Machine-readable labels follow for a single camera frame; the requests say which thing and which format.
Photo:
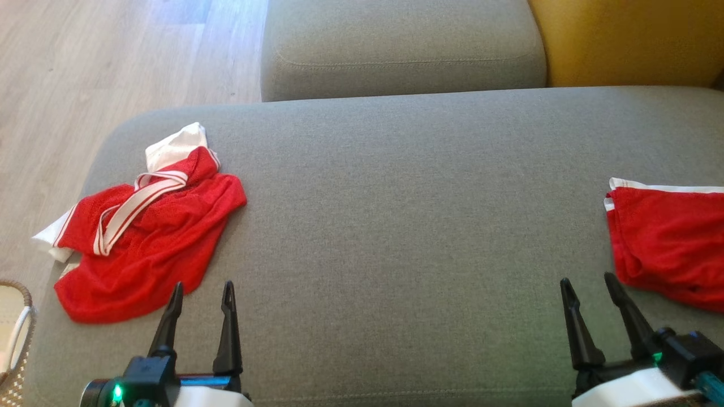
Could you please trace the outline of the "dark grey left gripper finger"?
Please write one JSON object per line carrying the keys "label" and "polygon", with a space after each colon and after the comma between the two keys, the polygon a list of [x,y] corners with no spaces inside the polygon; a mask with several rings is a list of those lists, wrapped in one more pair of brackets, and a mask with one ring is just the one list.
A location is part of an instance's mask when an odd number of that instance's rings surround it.
{"label": "dark grey left gripper finger", "polygon": [[213,363],[215,376],[240,376],[243,359],[240,345],[237,301],[232,281],[225,282],[221,309],[224,314],[219,348]]}
{"label": "dark grey left gripper finger", "polygon": [[161,316],[160,323],[153,337],[152,345],[148,351],[149,357],[165,357],[175,354],[174,339],[176,324],[183,311],[184,288],[183,283],[178,282],[174,286],[170,301]]}

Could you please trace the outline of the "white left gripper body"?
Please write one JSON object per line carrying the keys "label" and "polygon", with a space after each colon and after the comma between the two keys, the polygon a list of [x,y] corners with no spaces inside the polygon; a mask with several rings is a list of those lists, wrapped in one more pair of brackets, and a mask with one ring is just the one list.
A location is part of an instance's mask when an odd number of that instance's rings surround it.
{"label": "white left gripper body", "polygon": [[186,374],[179,379],[172,406],[253,406],[249,394],[242,391],[240,375]]}

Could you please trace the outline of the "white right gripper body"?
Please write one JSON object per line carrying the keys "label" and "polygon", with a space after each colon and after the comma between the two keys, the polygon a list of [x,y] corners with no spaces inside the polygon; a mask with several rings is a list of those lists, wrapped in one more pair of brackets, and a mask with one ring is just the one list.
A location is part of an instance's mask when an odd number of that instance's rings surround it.
{"label": "white right gripper body", "polygon": [[704,369],[673,367],[663,361],[574,359],[577,372],[572,406],[699,406],[697,388]]}

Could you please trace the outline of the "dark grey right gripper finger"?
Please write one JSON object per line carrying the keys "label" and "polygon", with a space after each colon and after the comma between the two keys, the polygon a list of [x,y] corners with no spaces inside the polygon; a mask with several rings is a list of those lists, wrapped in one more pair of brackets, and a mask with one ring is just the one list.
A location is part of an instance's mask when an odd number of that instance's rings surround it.
{"label": "dark grey right gripper finger", "polygon": [[644,317],[639,307],[628,295],[626,289],[612,272],[604,275],[605,284],[610,298],[615,304],[623,319],[628,339],[631,343],[631,356],[633,359],[652,359],[660,352],[656,340],[656,332]]}
{"label": "dark grey right gripper finger", "polygon": [[586,322],[582,317],[581,301],[568,278],[559,282],[563,300],[564,322],[568,334],[568,344],[572,368],[576,371],[603,366],[606,363],[604,353],[594,344]]}

